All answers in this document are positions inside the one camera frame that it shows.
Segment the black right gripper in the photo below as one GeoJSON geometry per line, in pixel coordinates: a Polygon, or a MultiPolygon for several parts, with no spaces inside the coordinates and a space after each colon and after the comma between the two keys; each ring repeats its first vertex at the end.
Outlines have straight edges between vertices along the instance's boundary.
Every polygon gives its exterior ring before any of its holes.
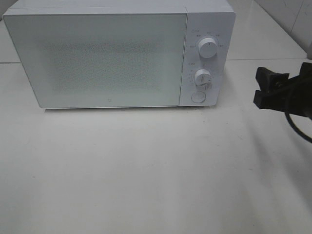
{"type": "Polygon", "coordinates": [[[258,84],[283,82],[273,94],[255,91],[253,102],[258,109],[271,109],[312,118],[311,63],[302,63],[299,75],[292,78],[289,78],[289,73],[276,73],[265,67],[258,67],[255,79],[258,84]]]}

